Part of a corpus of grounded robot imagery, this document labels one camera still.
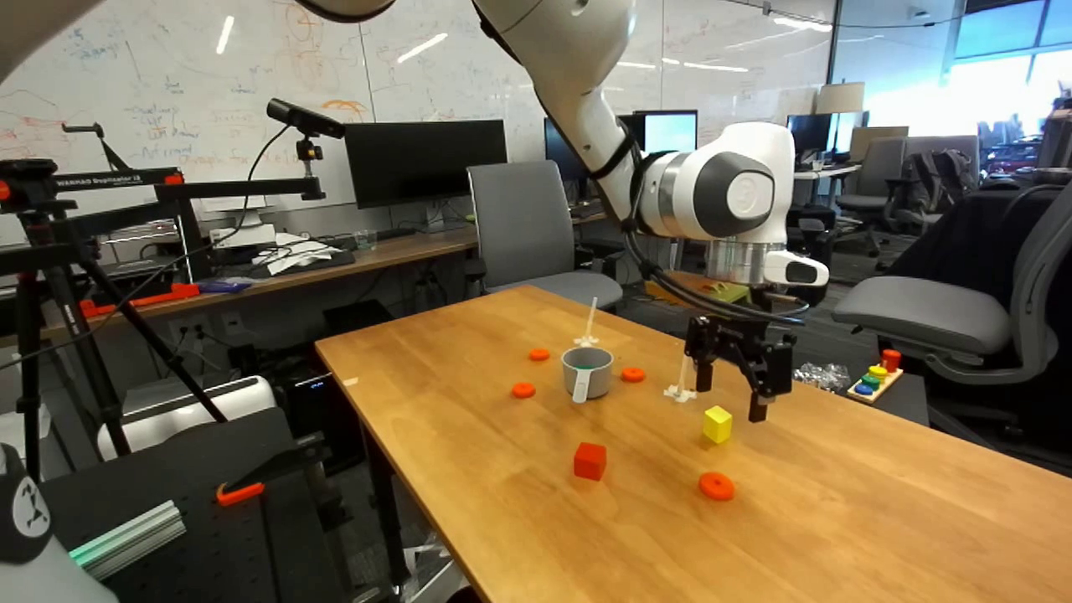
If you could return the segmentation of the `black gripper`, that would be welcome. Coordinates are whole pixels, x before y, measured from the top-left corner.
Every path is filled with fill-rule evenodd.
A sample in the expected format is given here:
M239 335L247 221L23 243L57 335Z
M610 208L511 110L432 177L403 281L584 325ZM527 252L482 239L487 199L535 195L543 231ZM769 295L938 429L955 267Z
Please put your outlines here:
M738 365L751 383L746 417L769 417L769 391L786 391L795 383L795 335L770 337L761 323L714 323L696 316L687 325L683 355L693 363L696 388L714 384L714 355Z

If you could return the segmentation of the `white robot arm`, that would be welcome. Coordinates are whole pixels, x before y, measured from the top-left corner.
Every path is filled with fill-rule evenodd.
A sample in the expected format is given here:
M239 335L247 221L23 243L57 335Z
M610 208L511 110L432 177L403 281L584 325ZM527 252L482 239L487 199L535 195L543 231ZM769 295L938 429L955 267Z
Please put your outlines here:
M765 421L795 384L795 337L770 337L770 323L802 309L714 300L652 263L640 233L696 241L714 252L714 275L769 297L823 287L829 263L786 243L795 202L795 135L785 125L731 125L689 146L656 137L669 110L617 113L602 95L638 28L638 0L469 0L488 41L513 57L559 142L601 186L629 253L664 291L696 309L683 355L696 391L714 384L714 363L731 363L751 384L746 417Z

